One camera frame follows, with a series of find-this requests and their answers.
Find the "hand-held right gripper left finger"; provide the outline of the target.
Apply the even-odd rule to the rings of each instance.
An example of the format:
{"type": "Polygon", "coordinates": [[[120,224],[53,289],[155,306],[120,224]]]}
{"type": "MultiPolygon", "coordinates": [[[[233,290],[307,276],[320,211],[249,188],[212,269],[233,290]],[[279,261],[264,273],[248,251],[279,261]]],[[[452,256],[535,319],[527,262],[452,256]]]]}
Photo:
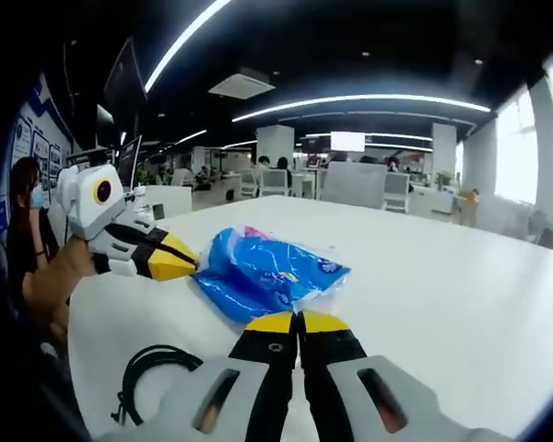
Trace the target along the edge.
{"type": "Polygon", "coordinates": [[[204,362],[174,395],[178,441],[278,441],[292,397],[296,315],[253,320],[229,355],[204,362]]]}

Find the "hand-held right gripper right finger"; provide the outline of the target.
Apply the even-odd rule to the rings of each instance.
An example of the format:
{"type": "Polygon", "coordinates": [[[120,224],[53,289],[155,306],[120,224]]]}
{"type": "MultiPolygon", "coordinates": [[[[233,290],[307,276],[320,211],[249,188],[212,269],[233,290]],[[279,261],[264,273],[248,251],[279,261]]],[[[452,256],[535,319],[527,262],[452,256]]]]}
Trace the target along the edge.
{"type": "Polygon", "coordinates": [[[446,441],[431,389],[382,356],[368,356],[341,319],[301,313],[305,395],[324,441],[446,441]]]}

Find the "person's left hand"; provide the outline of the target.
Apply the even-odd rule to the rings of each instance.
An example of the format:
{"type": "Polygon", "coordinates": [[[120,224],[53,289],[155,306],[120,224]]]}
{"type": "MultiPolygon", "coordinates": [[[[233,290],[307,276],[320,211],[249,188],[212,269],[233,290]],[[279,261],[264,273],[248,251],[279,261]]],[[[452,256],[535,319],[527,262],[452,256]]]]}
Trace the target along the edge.
{"type": "Polygon", "coordinates": [[[63,260],[77,278],[97,274],[93,255],[88,243],[82,238],[71,237],[59,250],[57,257],[63,260]]]}

